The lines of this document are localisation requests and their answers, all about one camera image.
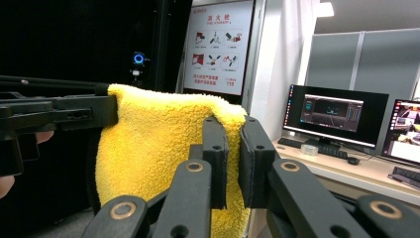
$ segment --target keyboard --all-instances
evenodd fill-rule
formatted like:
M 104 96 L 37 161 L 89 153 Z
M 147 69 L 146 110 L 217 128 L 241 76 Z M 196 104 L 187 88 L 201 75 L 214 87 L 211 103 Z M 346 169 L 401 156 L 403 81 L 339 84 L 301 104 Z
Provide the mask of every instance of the keyboard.
M 420 182 L 420 173 L 409 171 L 407 169 L 401 168 L 401 167 L 394 167 L 394 170 L 392 172 L 394 175 L 400 175 L 403 177 L 406 177 L 408 179 L 413 179 L 415 181 Z
M 303 142 L 290 140 L 287 138 L 280 138 L 280 140 L 278 140 L 277 143 L 280 145 L 289 146 L 289 147 L 298 148 L 298 149 L 300 149 L 302 144 L 304 144 Z M 347 152 L 344 152 L 344 151 L 336 150 L 330 147 L 322 147 L 322 146 L 321 147 L 316 146 L 316 147 L 318 147 L 319 154 L 336 157 L 343 160 L 346 160 L 349 157 Z

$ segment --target blue light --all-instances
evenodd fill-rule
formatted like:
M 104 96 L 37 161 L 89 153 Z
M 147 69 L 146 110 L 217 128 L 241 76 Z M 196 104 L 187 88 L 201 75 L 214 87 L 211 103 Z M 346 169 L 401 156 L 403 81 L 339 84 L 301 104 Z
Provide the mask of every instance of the blue light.
M 136 54 L 134 56 L 134 63 L 141 64 L 141 63 L 143 63 L 144 60 L 145 60 L 145 58 L 140 54 Z

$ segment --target yellow towel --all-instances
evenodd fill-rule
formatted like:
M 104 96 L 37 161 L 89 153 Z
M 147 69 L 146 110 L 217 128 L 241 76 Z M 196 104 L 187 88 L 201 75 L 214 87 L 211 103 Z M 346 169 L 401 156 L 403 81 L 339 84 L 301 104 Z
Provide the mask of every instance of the yellow towel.
M 148 201 L 169 188 L 178 164 L 188 159 L 190 144 L 202 144 L 202 122 L 214 115 L 228 137 L 228 209 L 212 211 L 212 237 L 242 237 L 249 210 L 238 185 L 240 128 L 245 110 L 209 95 L 169 94 L 112 84 L 118 124 L 104 128 L 96 161 L 101 205 L 119 195 Z

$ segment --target black computer mouse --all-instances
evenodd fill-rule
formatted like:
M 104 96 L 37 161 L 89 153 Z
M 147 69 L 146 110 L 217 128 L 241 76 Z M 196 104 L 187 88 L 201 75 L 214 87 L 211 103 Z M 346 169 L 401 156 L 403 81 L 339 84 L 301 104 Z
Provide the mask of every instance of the black computer mouse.
M 361 161 L 361 160 L 359 160 L 359 159 L 357 159 L 357 158 L 354 158 L 354 157 L 348 157 L 348 158 L 347 158 L 347 163 L 349 163 L 349 164 L 350 164 L 350 165 L 352 165 L 352 166 L 356 166 L 356 165 L 358 165 L 360 161 Z

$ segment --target fire safety poster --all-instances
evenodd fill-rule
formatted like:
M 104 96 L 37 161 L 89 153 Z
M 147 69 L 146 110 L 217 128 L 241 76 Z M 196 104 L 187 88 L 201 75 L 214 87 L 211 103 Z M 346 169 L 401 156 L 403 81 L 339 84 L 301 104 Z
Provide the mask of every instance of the fire safety poster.
M 191 8 L 185 88 L 241 95 L 253 2 Z

